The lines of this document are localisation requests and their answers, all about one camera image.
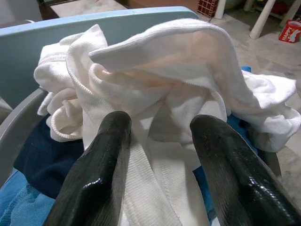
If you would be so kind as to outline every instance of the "ribbed fabric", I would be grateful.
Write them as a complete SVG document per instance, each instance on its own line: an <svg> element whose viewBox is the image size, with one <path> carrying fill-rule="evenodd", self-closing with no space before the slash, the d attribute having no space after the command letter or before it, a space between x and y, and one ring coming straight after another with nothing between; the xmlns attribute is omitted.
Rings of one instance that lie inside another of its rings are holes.
<svg viewBox="0 0 301 226"><path fill-rule="evenodd" d="M189 128L195 115L226 121L232 112L254 127L256 145L270 151L301 122L285 106L295 81L242 74L229 35L199 20L158 24L109 47L95 25L45 47L34 78L58 100L47 107L56 109L49 125L57 141L82 137L86 148L106 114L131 116L135 139L122 216L135 225L208 225L192 174L200 166ZM65 89L74 90L66 99Z"/></svg>

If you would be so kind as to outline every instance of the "laundry pile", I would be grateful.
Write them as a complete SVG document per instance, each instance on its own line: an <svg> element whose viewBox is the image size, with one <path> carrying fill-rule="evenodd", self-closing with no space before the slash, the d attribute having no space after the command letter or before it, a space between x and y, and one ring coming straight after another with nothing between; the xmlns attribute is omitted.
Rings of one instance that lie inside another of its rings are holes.
<svg viewBox="0 0 301 226"><path fill-rule="evenodd" d="M229 35L199 20L158 24L112 46L94 25L45 46L34 78L49 92L38 111L50 114L43 122L49 142L82 139L83 151L105 115L122 110L131 117L122 226L209 224L212 207L206 200L205 207L198 185L203 180L195 173L200 162L189 128L194 116L235 116L248 125L242 132L248 130L248 142L270 152L279 151L301 123L299 113L285 105L295 81L242 72ZM15 164L26 158L23 151ZM31 184L47 173L25 176Z"/></svg>
<svg viewBox="0 0 301 226"><path fill-rule="evenodd" d="M63 143L53 140L46 125L48 117L44 117L29 135L15 160L11 176L0 189L0 226L42 225L71 166L84 152L81 139ZM233 115L228 117L227 123L257 153L246 135L245 123ZM217 221L202 166L193 170L193 174L201 190L209 222Z"/></svg>

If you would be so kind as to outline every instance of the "tiled floor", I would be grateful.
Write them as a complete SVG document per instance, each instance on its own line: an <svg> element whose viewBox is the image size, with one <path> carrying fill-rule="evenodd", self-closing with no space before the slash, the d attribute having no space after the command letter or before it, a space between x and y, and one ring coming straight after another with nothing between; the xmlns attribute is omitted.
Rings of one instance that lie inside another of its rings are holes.
<svg viewBox="0 0 301 226"><path fill-rule="evenodd" d="M61 17L78 14L123 9L114 0L79 0L53 6ZM224 28L232 37L241 66L252 67L253 73L274 74L297 80L301 94L301 42L290 44L278 40L280 21L269 18L262 36L256 40L249 37L250 28L255 24L259 12L243 10L228 11L222 20L200 19ZM294 95L287 103L301 112L301 99ZM301 208L301 130L291 137L286 147L277 155L282 171L282 183L293 200Z"/></svg>

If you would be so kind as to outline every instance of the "white cloth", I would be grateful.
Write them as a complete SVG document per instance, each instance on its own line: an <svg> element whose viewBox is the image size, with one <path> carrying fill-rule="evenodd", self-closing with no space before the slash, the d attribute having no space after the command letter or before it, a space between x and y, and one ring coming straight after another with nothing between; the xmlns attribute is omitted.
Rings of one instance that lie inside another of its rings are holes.
<svg viewBox="0 0 301 226"><path fill-rule="evenodd" d="M44 47L34 78L49 92L39 113L51 114L57 141L82 137L87 148L107 113L131 116L123 226L208 225L192 174L200 166L189 128L195 115L226 121L232 112L270 151L301 122L285 105L294 80L242 74L229 35L193 19L158 24L112 46L95 25Z"/></svg>

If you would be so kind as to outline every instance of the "wall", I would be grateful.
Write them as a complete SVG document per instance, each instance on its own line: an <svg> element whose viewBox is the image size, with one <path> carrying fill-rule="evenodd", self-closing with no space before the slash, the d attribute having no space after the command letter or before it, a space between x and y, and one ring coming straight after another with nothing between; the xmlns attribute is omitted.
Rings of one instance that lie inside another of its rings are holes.
<svg viewBox="0 0 301 226"><path fill-rule="evenodd" d="M0 0L0 24L26 19L42 20L36 0Z"/></svg>

